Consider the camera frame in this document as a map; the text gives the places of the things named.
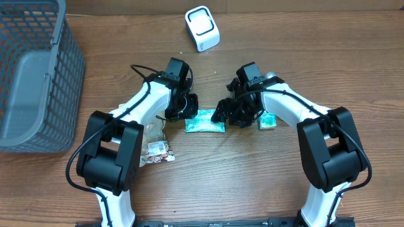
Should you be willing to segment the mint green wet wipes pack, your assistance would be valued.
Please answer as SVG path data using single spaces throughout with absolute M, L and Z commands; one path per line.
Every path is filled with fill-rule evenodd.
M 215 109 L 198 110 L 198 114 L 186 119 L 185 132 L 219 132 L 225 133 L 225 124 L 223 122 L 214 123 L 211 121 Z

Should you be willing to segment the yellow oil bottle silver cap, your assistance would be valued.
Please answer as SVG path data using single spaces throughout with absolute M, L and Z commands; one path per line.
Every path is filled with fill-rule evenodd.
M 267 72 L 265 75 L 266 79 L 271 79 L 275 76 L 276 76 L 276 73 L 274 73 L 274 72 Z

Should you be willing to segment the brown snack packet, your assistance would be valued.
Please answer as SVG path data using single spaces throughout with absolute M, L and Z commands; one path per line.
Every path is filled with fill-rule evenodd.
M 174 151 L 163 131 L 164 127 L 165 121 L 156 117 L 145 126 L 139 167 L 175 160 Z

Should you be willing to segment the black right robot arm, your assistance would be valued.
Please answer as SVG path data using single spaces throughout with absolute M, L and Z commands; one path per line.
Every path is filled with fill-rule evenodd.
M 372 168 L 352 114 L 310 102 L 277 76 L 234 78 L 227 89 L 233 96 L 219 101 L 212 122 L 248 127 L 269 112 L 297 131 L 310 188 L 294 226 L 354 226 L 352 218 L 338 218 L 336 210 L 345 192 L 369 183 L 353 185 L 360 172 Z

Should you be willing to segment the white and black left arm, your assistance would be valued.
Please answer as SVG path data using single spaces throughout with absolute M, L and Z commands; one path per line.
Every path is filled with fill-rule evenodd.
M 198 97 L 191 93 L 192 83 L 187 72 L 155 71 L 122 107 L 91 114 L 83 142 L 71 159 L 86 183 L 78 188 L 98 199 L 101 226 L 134 225 L 129 190 L 140 167 L 145 126 L 160 113 L 167 121 L 195 116 Z

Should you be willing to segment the teal Kleenex tissue pack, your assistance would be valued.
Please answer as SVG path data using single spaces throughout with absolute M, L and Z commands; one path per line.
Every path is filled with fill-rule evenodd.
M 276 126 L 276 115 L 267 111 L 262 111 L 258 119 L 258 129 L 269 130 L 275 128 Z

